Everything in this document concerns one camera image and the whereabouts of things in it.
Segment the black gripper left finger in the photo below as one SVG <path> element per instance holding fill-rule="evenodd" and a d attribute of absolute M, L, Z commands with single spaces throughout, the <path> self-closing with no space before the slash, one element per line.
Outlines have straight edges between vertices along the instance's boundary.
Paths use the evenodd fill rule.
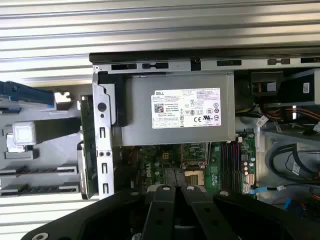
<path fill-rule="evenodd" d="M 176 182 L 126 189 L 29 231 L 24 240 L 170 240 Z"/>

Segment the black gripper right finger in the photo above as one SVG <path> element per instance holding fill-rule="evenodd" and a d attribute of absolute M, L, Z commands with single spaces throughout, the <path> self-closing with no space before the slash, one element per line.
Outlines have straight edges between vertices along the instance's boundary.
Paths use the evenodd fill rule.
<path fill-rule="evenodd" d="M 176 169 L 176 183 L 195 215 L 204 240 L 318 240 L 320 225 L 229 189 L 214 196 L 187 183 Z"/>

